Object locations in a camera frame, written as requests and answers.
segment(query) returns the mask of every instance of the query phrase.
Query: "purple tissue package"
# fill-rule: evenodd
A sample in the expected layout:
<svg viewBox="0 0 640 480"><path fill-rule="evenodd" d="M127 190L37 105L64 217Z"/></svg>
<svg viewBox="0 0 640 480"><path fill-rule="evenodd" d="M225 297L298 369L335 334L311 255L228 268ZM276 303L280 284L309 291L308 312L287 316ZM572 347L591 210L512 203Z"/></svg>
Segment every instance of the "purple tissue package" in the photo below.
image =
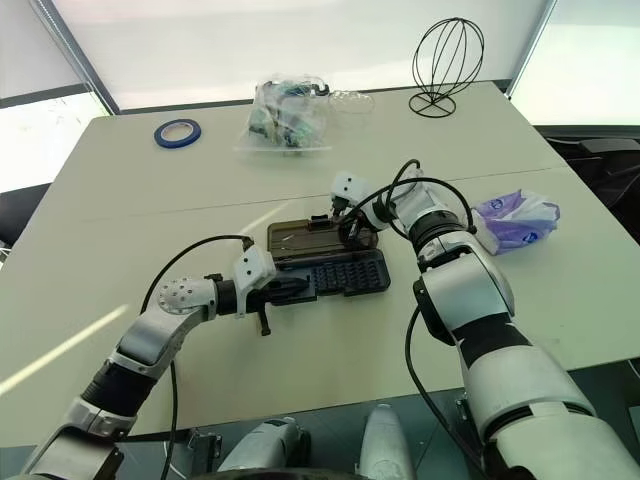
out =
<svg viewBox="0 0 640 480"><path fill-rule="evenodd" d="M534 192L493 198L473 208L478 241L492 255L526 247L557 228L560 208Z"/></svg>

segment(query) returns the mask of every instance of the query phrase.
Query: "blue tape roll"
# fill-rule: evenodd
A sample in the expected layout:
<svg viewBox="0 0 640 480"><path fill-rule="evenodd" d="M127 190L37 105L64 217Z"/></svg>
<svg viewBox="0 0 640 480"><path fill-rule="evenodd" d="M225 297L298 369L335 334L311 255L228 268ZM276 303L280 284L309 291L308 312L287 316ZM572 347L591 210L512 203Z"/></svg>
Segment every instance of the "blue tape roll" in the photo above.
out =
<svg viewBox="0 0 640 480"><path fill-rule="evenodd" d="M179 125L185 125L191 127L191 133L184 138L179 140L168 140L164 137L165 132L171 128ZM153 134L153 138L155 138L156 143L164 148L180 148L185 147L187 145L191 145L198 138L200 138L200 134L202 133L202 129L198 122L195 120L189 120L188 118L180 118L178 120L171 120L167 123L163 123L158 128L156 128L155 133Z"/></svg>

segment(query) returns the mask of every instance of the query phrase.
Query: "black wire sculpture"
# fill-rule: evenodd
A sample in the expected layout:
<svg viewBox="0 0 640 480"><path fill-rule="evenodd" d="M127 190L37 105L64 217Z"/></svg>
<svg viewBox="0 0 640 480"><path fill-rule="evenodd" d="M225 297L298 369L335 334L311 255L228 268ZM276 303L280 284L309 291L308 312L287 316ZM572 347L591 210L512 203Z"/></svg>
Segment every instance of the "black wire sculpture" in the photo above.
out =
<svg viewBox="0 0 640 480"><path fill-rule="evenodd" d="M420 48L436 35L437 40L431 59L431 75L427 77L429 83L426 83L418 65ZM476 42L479 47L476 51L480 54L474 62L470 63L467 51L474 48ZM446 60L441 63L443 55L445 58L450 56L446 70L444 69ZM413 54L411 64L413 81L421 91L409 99L409 108L422 117L443 118L451 115L456 111L456 102L451 96L471 85L480 73L483 58L484 35L480 27L471 20L459 17L446 18L432 25L422 36ZM445 83L449 72L451 76L455 75L455 81Z"/></svg>

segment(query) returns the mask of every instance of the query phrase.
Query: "table surface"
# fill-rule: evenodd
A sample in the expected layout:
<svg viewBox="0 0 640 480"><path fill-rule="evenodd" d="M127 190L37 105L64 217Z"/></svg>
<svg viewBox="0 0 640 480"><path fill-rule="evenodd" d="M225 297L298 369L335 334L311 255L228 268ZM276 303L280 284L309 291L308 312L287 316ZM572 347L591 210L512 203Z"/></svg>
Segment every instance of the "table surface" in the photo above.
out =
<svg viewBox="0 0 640 480"><path fill-rule="evenodd" d="M461 92L455 114L439 120L409 110L413 93L374 93L366 115L332 112L331 150L305 156L235 151L251 105L97 118L40 214L107 219L325 195L339 170L383 185L410 158L443 180L564 165L491 82ZM182 149L156 145L155 129L177 118L196 120L200 139Z"/></svg>
<svg viewBox="0 0 640 480"><path fill-rule="evenodd" d="M389 168L391 177L393 169ZM516 298L516 321L567 369L640 355L635 318L640 249L567 167L454 182L478 202L527 188L562 210L559 229L496 257ZM127 312L0 396L0 446L30 444L56 424L71 398L130 325L150 280L185 245L245 232L266 244L266 227L327 210L327 197L123 217L52 229L32 222L0 275L0 378L125 305ZM228 422L414 393L404 333L419 273L412 248L381 234L392 278L387 292L270 308L260 337L255 315L197 327L177 358L179 425ZM167 274L230 273L236 242L202 247ZM419 328L414 363L428 390L462 385L455 349ZM165 431L167 376L143 406L133 433Z"/></svg>

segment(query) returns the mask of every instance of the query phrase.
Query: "gray floor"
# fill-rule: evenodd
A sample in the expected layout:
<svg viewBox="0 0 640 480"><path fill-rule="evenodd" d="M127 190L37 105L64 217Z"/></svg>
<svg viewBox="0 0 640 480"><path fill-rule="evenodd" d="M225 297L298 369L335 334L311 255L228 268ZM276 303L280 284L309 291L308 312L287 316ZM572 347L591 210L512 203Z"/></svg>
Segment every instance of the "gray floor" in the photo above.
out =
<svg viewBox="0 0 640 480"><path fill-rule="evenodd" d="M572 372L572 376L599 415L613 426L632 455L640 461L637 440L640 407L632 408L640 405L640 379L626 362L578 370ZM455 406L455 399L461 393L461 389L437 392L434 398L449 421L456 422L464 433L469 426L460 419ZM358 461L365 418L380 402L391 404L398 414L419 479L474 478L458 448L417 395L291 414L311 433L312 466L352 472ZM222 454L217 462L261 420L206 427L205 430L223 437ZM156 480L160 476L165 458L161 442L128 442L120 448L125 461L119 479ZM31 450L32 447L0 449L0 478L17 474ZM192 457L191 450L179 445L174 453L174 465L189 476ZM179 477L172 472L169 479L179 480Z"/></svg>

